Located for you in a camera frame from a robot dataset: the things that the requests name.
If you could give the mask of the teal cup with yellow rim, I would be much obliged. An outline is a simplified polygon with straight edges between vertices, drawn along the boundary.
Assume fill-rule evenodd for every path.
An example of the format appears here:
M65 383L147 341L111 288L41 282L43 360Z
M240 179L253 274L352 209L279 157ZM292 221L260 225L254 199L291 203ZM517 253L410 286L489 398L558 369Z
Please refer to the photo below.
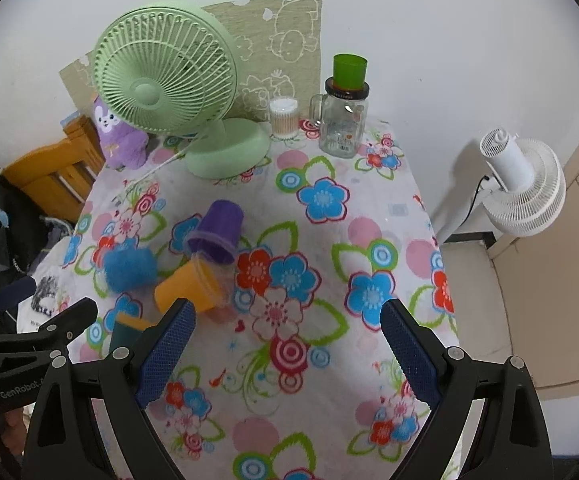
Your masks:
M154 326L154 323L143 318L137 318L126 312L119 312L115 318L115 324L112 331L110 351L117 348L132 348L140 336Z

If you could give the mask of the green plastic cup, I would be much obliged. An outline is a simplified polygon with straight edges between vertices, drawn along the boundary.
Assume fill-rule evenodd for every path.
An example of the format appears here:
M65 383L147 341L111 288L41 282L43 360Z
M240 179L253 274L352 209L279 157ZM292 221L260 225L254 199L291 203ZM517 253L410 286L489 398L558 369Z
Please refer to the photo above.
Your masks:
M367 59L352 53L338 53L333 58L334 87L345 91L360 91L365 84Z

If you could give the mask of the pile of dark clothes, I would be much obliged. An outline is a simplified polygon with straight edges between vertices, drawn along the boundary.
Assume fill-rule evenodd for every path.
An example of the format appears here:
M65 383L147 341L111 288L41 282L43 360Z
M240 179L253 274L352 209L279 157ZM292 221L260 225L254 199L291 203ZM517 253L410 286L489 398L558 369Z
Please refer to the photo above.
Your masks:
M47 214L0 168L0 288L33 274L60 235L74 224Z

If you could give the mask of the wooden chair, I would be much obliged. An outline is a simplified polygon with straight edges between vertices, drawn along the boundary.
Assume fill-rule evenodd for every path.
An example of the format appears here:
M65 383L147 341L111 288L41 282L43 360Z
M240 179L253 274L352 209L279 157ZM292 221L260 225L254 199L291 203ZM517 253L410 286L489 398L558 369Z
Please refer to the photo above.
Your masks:
M2 174L49 217L76 224L105 160L89 117L78 113L63 131L64 140L28 152Z

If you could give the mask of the purple plush toy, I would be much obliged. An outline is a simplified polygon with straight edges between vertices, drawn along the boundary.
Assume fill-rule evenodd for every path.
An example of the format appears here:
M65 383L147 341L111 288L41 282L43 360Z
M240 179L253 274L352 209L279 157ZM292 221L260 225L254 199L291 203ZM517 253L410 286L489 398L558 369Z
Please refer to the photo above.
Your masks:
M108 167L136 170L145 164L150 140L146 132L123 122L99 96L93 102L93 117Z

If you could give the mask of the floral tablecloth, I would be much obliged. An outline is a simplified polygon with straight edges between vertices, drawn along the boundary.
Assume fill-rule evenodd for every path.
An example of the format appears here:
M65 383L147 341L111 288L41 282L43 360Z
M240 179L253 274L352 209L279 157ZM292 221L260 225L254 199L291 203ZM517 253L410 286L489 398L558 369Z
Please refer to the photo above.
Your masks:
M116 315L155 322L152 289L112 292L104 256L146 247L167 278L188 260L186 235L215 200L244 212L230 304L198 317L160 400L157 434L190 479L386 479L429 409L416 400L381 330L403 302L457 343L449 281L431 222L390 128L367 127L351 159L324 154L318 132L274 141L242 174L186 170L186 140L150 146L136 171L106 169L75 233L43 266L62 266L69 304L99 314L70 357L106 356Z

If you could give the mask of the white floor fan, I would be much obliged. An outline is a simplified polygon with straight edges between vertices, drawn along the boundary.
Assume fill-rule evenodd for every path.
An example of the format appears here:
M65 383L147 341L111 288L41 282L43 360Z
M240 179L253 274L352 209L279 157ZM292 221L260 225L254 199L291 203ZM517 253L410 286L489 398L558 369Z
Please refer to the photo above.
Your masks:
M531 237L551 226L567 191L555 151L503 128L486 133L479 150L489 172L479 179L465 211L453 214L436 232L437 240L446 242L478 206L498 231L515 238Z

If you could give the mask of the green desk fan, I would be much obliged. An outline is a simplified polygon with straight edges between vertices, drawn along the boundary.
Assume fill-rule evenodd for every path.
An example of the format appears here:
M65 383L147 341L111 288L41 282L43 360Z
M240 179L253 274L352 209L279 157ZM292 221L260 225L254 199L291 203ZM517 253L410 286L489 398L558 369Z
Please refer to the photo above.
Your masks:
M106 27L93 50L93 83L126 124L163 136L193 134L183 159L194 176L220 180L264 159L264 128L229 112L240 57L212 14L176 2L133 9Z

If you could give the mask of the cotton swab container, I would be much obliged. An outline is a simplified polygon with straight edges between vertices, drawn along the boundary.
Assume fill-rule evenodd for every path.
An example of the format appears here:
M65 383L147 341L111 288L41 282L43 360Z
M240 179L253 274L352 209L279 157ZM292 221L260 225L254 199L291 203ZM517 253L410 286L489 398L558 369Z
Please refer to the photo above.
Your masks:
M279 96L269 101L269 119L273 136L293 139L299 130L299 105L291 96Z

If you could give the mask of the glass mason jar mug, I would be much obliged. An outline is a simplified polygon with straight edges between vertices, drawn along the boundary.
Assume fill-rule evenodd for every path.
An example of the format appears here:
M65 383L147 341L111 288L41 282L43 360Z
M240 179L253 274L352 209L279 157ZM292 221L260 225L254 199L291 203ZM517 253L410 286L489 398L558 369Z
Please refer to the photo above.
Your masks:
M325 81L325 92L310 99L309 120L319 130L321 150L338 158L357 154L367 119L370 86L344 90L335 86L334 77Z

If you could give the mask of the beige cartoon wall cloth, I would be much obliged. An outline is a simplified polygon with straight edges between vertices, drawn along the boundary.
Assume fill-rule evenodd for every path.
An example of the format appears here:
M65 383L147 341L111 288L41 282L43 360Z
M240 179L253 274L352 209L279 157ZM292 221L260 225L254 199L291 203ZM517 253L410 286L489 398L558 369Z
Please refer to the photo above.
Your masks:
M227 1L204 10L230 32L240 59L229 115L262 122L268 101L287 96L307 115L321 86L322 0Z

